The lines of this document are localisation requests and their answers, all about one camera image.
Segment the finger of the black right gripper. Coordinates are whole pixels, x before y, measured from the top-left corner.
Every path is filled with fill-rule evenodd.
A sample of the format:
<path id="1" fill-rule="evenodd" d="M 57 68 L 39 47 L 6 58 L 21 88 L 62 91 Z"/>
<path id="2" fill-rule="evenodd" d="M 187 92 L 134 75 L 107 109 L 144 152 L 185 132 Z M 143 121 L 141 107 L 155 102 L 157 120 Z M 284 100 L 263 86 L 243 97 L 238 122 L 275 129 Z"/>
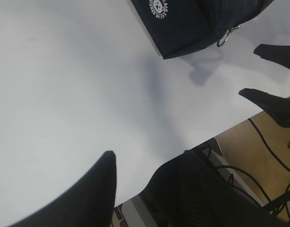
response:
<path id="1" fill-rule="evenodd" d="M 290 129 L 290 99 L 244 88 L 238 93 L 264 110 L 279 126 Z"/>
<path id="2" fill-rule="evenodd" d="M 254 54 L 290 70 L 290 46 L 260 44 L 254 49 Z"/>

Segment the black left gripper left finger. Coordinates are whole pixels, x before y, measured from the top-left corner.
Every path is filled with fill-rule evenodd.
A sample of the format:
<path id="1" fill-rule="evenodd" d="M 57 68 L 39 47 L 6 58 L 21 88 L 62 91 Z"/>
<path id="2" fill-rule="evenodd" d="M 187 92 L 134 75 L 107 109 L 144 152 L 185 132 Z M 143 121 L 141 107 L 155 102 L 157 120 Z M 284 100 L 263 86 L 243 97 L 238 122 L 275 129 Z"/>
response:
<path id="1" fill-rule="evenodd" d="M 117 185 L 116 156 L 106 151 L 71 188 L 16 227 L 108 227 Z"/>

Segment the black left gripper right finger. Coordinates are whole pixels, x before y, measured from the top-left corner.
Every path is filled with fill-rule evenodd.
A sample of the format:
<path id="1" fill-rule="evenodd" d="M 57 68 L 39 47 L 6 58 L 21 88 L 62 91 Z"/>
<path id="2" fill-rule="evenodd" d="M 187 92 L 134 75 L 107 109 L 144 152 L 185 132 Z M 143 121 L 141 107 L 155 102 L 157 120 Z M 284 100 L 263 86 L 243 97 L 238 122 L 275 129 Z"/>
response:
<path id="1" fill-rule="evenodd" d="M 172 227 L 282 227 L 229 187 L 198 153 L 184 154 L 162 165 L 144 193 Z"/>

